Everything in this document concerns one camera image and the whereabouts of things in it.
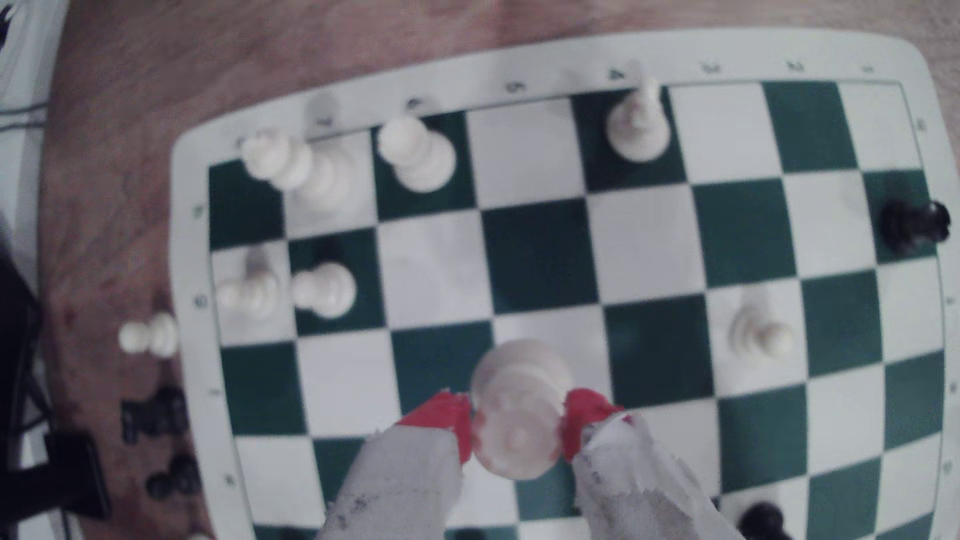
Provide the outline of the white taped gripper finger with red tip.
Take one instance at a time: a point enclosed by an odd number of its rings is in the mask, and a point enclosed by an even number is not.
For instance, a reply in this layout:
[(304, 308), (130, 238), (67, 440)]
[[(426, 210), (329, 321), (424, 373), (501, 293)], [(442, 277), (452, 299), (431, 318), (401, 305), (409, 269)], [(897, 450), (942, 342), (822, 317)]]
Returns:
[(366, 439), (319, 539), (443, 539), (473, 453), (468, 394), (439, 391)]
[(641, 413), (570, 390), (559, 436), (592, 539), (742, 539)]

